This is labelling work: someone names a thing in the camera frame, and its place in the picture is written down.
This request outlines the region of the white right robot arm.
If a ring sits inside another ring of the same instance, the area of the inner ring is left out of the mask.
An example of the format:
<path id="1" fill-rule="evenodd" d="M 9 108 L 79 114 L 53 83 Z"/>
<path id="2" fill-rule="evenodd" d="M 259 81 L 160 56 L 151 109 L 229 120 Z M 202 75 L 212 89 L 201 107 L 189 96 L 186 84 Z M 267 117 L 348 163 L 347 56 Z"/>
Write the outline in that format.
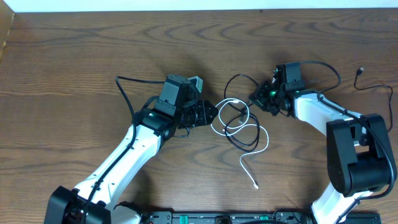
<path id="1" fill-rule="evenodd" d="M 277 65 L 273 80 L 259 85 L 249 97 L 265 112 L 304 121 L 326 136 L 330 183 L 311 204 L 301 223 L 343 223 L 363 200 L 388 195 L 397 166 L 384 118 L 361 114 L 328 100 L 322 90 L 305 86 L 302 62 Z"/>

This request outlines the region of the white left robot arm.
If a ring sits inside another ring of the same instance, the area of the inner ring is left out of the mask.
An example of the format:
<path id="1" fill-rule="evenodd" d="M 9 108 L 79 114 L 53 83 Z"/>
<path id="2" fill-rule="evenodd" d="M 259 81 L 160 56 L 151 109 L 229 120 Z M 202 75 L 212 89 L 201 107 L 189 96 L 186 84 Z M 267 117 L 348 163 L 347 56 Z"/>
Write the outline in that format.
<path id="1" fill-rule="evenodd" d="M 59 186 L 49 198 L 45 223 L 140 223 L 142 213 L 119 198 L 142 166 L 177 129 L 210 125 L 218 109 L 201 99 L 203 80 L 170 74 L 160 95 L 132 111 L 132 124 L 117 148 L 73 190 Z"/>

